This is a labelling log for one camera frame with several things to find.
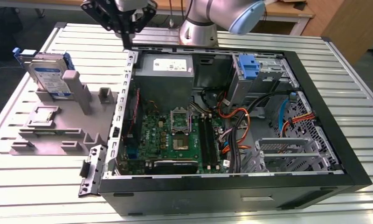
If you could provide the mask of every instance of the motherboard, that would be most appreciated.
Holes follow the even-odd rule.
[[[190,130],[174,132],[175,127],[188,127]],[[128,160],[122,163],[123,174],[147,174],[150,166],[158,161],[191,161],[198,165],[198,173],[222,173],[219,145],[215,141],[222,132],[223,120],[218,117],[146,115],[140,146],[127,148]]]

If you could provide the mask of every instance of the side panel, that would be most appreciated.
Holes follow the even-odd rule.
[[[260,188],[223,190],[103,193],[122,215],[170,215],[211,212],[251,212],[308,207],[342,189]]]

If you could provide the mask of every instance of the white label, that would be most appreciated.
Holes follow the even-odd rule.
[[[230,106],[230,103],[231,103],[231,102],[224,98],[224,99],[223,99],[223,103],[224,103],[227,106]]]
[[[154,60],[154,71],[187,71],[187,60],[158,58]]]
[[[59,69],[35,68],[35,74],[46,90],[55,98],[66,98],[71,95],[71,90],[62,79],[63,73]]]
[[[308,15],[308,14],[299,14],[299,17],[312,17],[312,15]]]
[[[231,166],[231,161],[230,160],[224,160],[223,166],[230,167]]]

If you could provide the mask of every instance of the red cable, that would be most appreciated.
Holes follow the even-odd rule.
[[[132,115],[131,128],[130,128],[128,134],[131,133],[131,129],[132,129],[132,126],[135,124],[135,119],[136,119],[136,116],[138,116],[139,102],[140,102],[140,89],[138,89],[138,103],[136,103],[135,112],[134,112],[134,115]]]

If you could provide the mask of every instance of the blue latch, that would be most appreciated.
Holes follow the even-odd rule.
[[[239,64],[243,69],[243,77],[255,79],[260,72],[260,64],[254,55],[239,55]]]

